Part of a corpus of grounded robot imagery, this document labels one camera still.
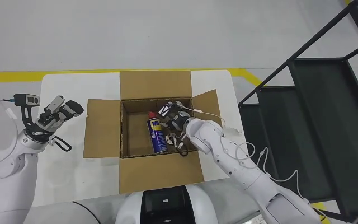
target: box flap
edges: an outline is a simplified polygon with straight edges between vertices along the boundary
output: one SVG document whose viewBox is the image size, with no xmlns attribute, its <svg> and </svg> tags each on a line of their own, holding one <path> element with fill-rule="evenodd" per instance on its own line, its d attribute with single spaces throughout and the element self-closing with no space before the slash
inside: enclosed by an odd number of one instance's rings
<svg viewBox="0 0 358 224">
<path fill-rule="evenodd" d="M 210 90 L 203 94 L 194 96 L 192 98 L 192 106 L 194 109 L 220 116 L 219 102 L 216 90 Z M 195 112 L 196 118 L 200 118 L 202 120 L 213 120 L 223 126 L 222 120 L 217 116 Z"/>
<path fill-rule="evenodd" d="M 83 158 L 119 157 L 120 100 L 88 100 Z"/>
<path fill-rule="evenodd" d="M 190 71 L 120 72 L 121 99 L 191 97 Z"/>
<path fill-rule="evenodd" d="M 119 177 L 121 194 L 204 182 L 197 151 L 120 159 Z"/>
</svg>

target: white table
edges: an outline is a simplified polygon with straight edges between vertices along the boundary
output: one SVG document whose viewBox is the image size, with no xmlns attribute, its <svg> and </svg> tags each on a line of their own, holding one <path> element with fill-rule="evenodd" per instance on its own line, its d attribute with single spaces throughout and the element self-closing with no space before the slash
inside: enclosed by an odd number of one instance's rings
<svg viewBox="0 0 358 224">
<path fill-rule="evenodd" d="M 192 94 L 216 89 L 221 116 L 228 126 L 242 130 L 237 101 L 228 71 L 192 71 Z M 119 192 L 118 158 L 83 159 L 84 130 L 88 99 L 119 100 L 118 73 L 49 74 L 41 87 L 41 108 L 57 95 L 74 100 L 84 108 L 84 114 L 67 121 L 56 135 L 73 146 L 63 152 L 57 146 L 47 146 L 39 154 L 37 186 L 33 206 L 68 202 L 88 198 L 115 195 Z M 244 135 L 233 138 L 245 142 Z M 205 180 L 227 178 L 213 163 L 211 155 L 200 153 Z"/>
</svg>

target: open cardboard box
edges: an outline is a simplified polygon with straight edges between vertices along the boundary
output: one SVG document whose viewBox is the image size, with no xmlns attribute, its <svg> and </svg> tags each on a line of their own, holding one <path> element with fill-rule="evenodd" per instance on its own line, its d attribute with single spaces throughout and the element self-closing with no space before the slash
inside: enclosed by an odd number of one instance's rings
<svg viewBox="0 0 358 224">
<path fill-rule="evenodd" d="M 119 157 L 120 193 L 203 182 L 199 152 L 192 145 L 186 157 L 172 147 L 154 154 L 148 112 L 179 100 L 220 116 L 216 90 L 192 97 L 190 71 L 128 71 L 120 73 L 120 98 L 88 100 L 83 157 Z M 194 116 L 221 124 L 212 115 Z"/>
</svg>

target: spray can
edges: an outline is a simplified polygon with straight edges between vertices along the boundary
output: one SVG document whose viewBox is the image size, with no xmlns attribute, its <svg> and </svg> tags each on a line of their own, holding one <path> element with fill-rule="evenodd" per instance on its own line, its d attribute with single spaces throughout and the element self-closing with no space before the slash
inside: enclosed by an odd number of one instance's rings
<svg viewBox="0 0 358 224">
<path fill-rule="evenodd" d="M 157 118 L 154 112 L 148 113 L 149 119 L 147 120 L 147 126 L 152 140 L 154 153 L 160 153 L 167 151 L 166 138 L 160 125 L 160 120 Z"/>
</svg>

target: gray floor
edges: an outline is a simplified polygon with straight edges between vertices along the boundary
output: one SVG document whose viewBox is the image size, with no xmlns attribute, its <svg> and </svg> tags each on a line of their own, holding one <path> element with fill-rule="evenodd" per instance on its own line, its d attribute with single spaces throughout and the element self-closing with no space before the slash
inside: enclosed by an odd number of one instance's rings
<svg viewBox="0 0 358 224">
<path fill-rule="evenodd" d="M 0 71 L 248 68 L 262 80 L 343 6 L 343 0 L 5 0 L 0 3 Z M 357 31 L 347 18 L 303 56 L 346 55 L 358 47 Z M 358 59 L 351 64 L 358 72 Z M 238 100 L 253 89 L 243 78 L 233 82 Z M 283 71 L 269 84 L 292 80 Z M 0 98 L 39 94 L 40 86 L 0 83 Z M 220 223 L 235 223 L 255 209 L 230 183 L 202 187 L 212 195 Z M 83 203 L 102 223 L 113 223 L 123 198 Z M 81 207 L 58 204 L 32 209 L 26 224 L 88 223 L 90 218 Z"/>
</svg>

